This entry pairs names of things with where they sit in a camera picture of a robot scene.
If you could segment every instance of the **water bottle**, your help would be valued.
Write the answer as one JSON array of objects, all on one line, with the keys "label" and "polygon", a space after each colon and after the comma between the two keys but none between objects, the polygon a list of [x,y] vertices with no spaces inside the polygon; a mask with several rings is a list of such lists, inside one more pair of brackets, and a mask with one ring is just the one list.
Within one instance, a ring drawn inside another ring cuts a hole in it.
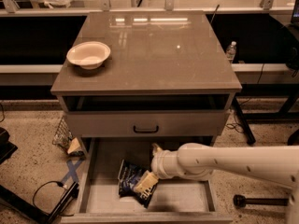
[{"label": "water bottle", "polygon": [[226,57],[230,63],[233,62],[236,53],[236,42],[232,41],[232,43],[226,49]]}]

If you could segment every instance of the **robotic arm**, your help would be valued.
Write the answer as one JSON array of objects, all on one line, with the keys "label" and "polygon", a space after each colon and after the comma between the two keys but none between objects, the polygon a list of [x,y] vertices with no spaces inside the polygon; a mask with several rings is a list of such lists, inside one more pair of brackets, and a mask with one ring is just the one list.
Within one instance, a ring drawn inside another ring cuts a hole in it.
[{"label": "robotic arm", "polygon": [[208,147],[188,143],[169,151],[154,144],[153,154],[151,169],[160,179],[179,176],[206,181],[217,169],[292,189],[286,223],[299,221],[299,146]]}]

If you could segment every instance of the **concrete floor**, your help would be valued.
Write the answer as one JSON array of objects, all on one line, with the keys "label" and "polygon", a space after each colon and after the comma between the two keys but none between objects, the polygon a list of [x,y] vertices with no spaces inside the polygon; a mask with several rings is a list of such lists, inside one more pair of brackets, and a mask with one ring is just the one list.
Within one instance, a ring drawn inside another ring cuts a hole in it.
[{"label": "concrete floor", "polygon": [[[277,109],[281,100],[260,101],[252,100],[244,105],[244,110]],[[0,127],[10,133],[10,142],[18,147],[12,157],[0,165],[0,185],[32,203],[35,191],[44,183],[61,181],[68,172],[66,162],[70,160],[59,148],[52,144],[59,121],[63,112],[57,102],[53,101],[2,101],[5,108],[5,119]],[[232,110],[228,123],[235,122]],[[286,146],[289,136],[299,128],[298,123],[250,124],[257,142],[255,146]],[[225,127],[217,138],[215,147],[247,147],[243,133]],[[78,177],[82,164],[77,169]],[[246,197],[287,198],[289,191],[247,177],[216,171],[212,179],[212,187],[218,200],[218,212],[233,218],[233,223],[284,223],[286,208],[282,206],[248,205],[236,209],[233,205],[235,194]],[[36,205],[50,212],[63,193],[62,188],[48,185],[36,195]],[[74,204],[66,210],[72,214]],[[14,210],[0,205],[0,224],[34,223]]]}]

